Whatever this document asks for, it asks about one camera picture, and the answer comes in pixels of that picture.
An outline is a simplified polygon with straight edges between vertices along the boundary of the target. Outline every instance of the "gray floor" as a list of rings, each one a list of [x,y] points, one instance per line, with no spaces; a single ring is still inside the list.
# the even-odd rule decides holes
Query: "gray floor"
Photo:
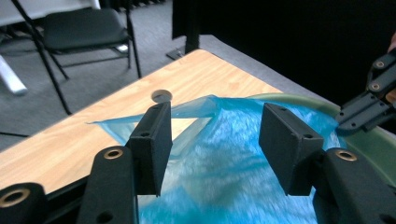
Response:
[[[172,60],[165,54],[182,47],[185,38],[176,40],[171,38],[172,1],[168,0],[163,4],[134,9],[132,18],[141,68],[146,76],[171,63]],[[202,49],[218,55],[284,92],[320,98],[267,66],[221,43],[214,36],[203,35],[200,41]],[[28,88],[27,94],[15,96],[8,91],[5,85],[0,84],[0,132],[32,135],[67,118],[43,63],[38,54],[31,51],[32,49],[35,49],[35,46],[29,39],[7,41],[0,44],[0,54]],[[104,50],[63,56],[60,57],[60,61],[63,63],[74,62],[92,57],[106,57],[113,53],[111,50]],[[125,60],[116,60],[66,68],[66,73],[71,77],[68,81],[64,80],[55,67],[54,70],[61,83],[67,103],[72,112],[77,112],[136,81],[134,63],[130,70],[126,69],[126,64]],[[0,135],[0,151],[21,140],[23,138]]]

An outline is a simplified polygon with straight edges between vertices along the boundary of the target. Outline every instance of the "black folding chair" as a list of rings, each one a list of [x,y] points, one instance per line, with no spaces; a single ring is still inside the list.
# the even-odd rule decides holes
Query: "black folding chair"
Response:
[[[131,46],[134,47],[134,59],[138,77],[141,78],[140,64],[134,39],[134,28],[130,18],[130,0],[124,5],[126,27],[121,20],[121,15],[114,8],[103,9],[79,9],[74,11],[57,12],[43,18],[42,26],[44,34],[36,29],[34,21],[27,15],[19,0],[11,0],[17,10],[25,19],[32,35],[38,53],[49,72],[49,77],[57,91],[65,112],[71,115],[68,105],[64,99],[58,82],[47,60],[45,50],[60,69],[66,79],[69,79],[61,64],[54,54],[79,53],[98,49],[114,49],[126,45],[127,54],[96,61],[73,63],[65,66],[80,65],[84,63],[102,62],[118,58],[127,58],[128,68],[131,67]]]

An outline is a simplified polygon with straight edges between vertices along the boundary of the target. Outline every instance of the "blue plastic bag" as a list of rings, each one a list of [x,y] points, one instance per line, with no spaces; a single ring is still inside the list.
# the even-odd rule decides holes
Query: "blue plastic bag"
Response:
[[[278,102],[210,95],[172,108],[198,118],[174,140],[162,196],[139,196],[141,223],[316,223],[309,197],[285,196],[259,146],[264,103],[282,105],[324,139],[346,147],[337,122],[316,110]],[[124,145],[143,115],[95,122]]]

